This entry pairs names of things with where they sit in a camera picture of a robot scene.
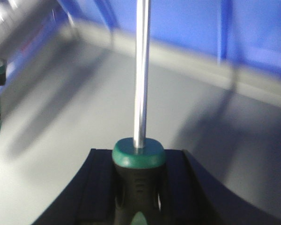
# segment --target white surface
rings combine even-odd
[[[134,59],[84,42],[64,48],[4,117],[0,225],[31,224],[90,148],[112,149],[133,134]],[[281,218],[281,109],[154,65],[149,74],[147,137],[188,149],[229,189]],[[20,91],[3,93],[3,110]]]

